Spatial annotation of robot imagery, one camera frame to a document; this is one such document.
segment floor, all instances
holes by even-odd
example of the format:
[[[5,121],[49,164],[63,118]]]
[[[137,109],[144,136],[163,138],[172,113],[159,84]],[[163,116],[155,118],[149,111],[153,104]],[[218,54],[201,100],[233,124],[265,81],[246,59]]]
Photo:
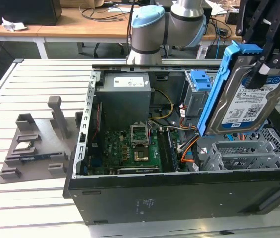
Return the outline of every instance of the floor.
[[[12,54],[14,58],[40,58],[35,43],[32,42],[0,42]],[[95,43],[85,43],[83,48],[84,54],[79,54],[76,43],[47,43],[47,51],[49,58],[93,58],[93,49]],[[120,46],[118,44],[101,43],[98,47],[97,54],[99,58],[124,58],[121,55]],[[208,53],[208,58],[214,58],[216,47],[213,47]],[[196,58],[198,47],[186,48],[184,51],[175,49],[169,58]],[[224,48],[220,49],[219,55],[222,55]],[[1,48],[0,45],[0,80],[4,76],[6,70],[10,67],[13,59]]]

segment motherboard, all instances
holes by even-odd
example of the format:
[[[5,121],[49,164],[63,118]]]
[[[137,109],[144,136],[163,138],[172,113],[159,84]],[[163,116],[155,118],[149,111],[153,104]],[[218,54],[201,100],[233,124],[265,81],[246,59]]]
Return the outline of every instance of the motherboard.
[[[139,129],[105,131],[104,134],[102,155],[91,156],[86,166],[89,175],[175,172],[178,169],[175,149],[180,140],[177,130]]]

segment slotted aluminum surface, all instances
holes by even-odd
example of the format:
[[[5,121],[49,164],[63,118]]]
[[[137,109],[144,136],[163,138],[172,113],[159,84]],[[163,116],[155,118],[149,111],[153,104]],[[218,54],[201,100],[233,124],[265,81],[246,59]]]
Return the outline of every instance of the slotted aluminum surface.
[[[176,60],[177,64],[189,60]],[[19,113],[51,114],[46,101],[62,97],[65,116],[83,109],[91,65],[116,59],[27,59],[13,64],[0,82],[0,170],[15,133]],[[85,226],[71,199],[63,199],[65,178],[0,184],[0,237],[280,237],[280,207],[263,216]]]

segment blue plastic bracket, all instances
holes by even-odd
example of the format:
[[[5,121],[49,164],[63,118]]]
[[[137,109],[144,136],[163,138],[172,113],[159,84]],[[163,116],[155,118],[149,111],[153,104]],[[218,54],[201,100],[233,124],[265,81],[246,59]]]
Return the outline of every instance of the blue plastic bracket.
[[[191,71],[190,78],[196,86],[197,91],[210,91],[210,77],[204,71]]]

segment white label on power supply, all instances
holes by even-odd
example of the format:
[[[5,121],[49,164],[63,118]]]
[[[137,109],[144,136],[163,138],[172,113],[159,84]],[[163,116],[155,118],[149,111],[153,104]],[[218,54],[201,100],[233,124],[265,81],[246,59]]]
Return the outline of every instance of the white label on power supply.
[[[143,77],[115,77],[114,87],[144,87]]]
[[[222,121],[225,128],[246,127],[258,117],[267,103],[266,95],[280,84],[280,76],[270,76],[260,89],[247,89],[242,81]]]

